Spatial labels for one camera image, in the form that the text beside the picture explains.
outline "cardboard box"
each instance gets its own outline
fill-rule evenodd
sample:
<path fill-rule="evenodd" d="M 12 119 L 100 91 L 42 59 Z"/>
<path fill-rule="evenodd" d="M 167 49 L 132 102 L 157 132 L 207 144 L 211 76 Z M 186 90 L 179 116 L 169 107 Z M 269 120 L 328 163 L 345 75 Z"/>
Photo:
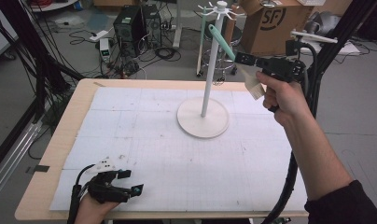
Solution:
<path fill-rule="evenodd" d="M 258 1 L 240 0 L 247 14 L 241 45 L 256 56 L 284 55 L 290 32 L 302 31 L 314 7 L 297 0 L 274 1 L 276 7 L 263 7 Z"/>
<path fill-rule="evenodd" d="M 140 4 L 139 0 L 93 0 L 97 7 L 123 7 L 125 5 L 136 6 Z"/>

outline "chair wheel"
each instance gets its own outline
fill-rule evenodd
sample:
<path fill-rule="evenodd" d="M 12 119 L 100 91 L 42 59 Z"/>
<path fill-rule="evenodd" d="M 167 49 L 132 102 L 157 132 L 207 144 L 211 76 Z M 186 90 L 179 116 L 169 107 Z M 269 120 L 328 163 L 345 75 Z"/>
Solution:
<path fill-rule="evenodd" d="M 201 77 L 203 75 L 203 71 L 200 71 L 198 74 L 197 74 L 197 77 Z"/>
<path fill-rule="evenodd" d="M 233 67 L 230 74 L 235 76 L 237 74 L 237 70 L 237 67 Z"/>

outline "human arm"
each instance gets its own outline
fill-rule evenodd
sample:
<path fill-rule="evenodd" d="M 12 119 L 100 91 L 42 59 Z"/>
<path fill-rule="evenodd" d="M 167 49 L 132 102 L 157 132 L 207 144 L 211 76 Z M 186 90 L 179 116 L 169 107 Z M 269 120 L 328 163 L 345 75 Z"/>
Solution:
<path fill-rule="evenodd" d="M 325 134 L 314 119 L 299 83 L 276 80 L 257 72 L 267 85 L 264 106 L 279 106 L 274 116 L 285 129 L 309 200 L 348 186 L 352 177 L 343 167 Z"/>
<path fill-rule="evenodd" d="M 119 203 L 98 203 L 87 193 L 81 199 L 75 224 L 99 224 L 118 205 Z"/>

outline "power strip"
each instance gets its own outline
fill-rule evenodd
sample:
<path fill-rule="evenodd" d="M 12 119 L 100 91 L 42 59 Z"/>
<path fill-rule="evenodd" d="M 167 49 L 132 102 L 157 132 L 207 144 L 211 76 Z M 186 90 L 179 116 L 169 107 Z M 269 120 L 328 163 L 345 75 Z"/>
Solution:
<path fill-rule="evenodd" d="M 92 41 L 97 41 L 97 40 L 99 40 L 102 36 L 107 35 L 107 33 L 109 33 L 109 32 L 107 32 L 107 31 L 101 31 L 101 32 L 99 32 L 98 34 L 96 34 L 96 36 L 91 36 L 91 37 L 90 37 L 90 40 L 92 40 Z"/>

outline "white paper sheet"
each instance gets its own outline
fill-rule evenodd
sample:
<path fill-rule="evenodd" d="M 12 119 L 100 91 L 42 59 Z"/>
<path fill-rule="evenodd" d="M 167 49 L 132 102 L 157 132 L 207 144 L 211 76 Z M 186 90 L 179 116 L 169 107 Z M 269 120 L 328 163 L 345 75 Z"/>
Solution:
<path fill-rule="evenodd" d="M 214 139 L 186 134 L 180 104 L 203 91 L 100 88 L 66 159 L 50 210 L 68 210 L 78 173 L 109 157 L 132 170 L 116 187 L 144 184 L 121 211 L 267 211 L 285 183 L 290 146 L 273 114 L 248 92 L 212 91 L 230 112 L 230 126 Z M 93 175 L 83 175 L 80 183 Z M 300 174 L 286 210 L 306 202 Z"/>

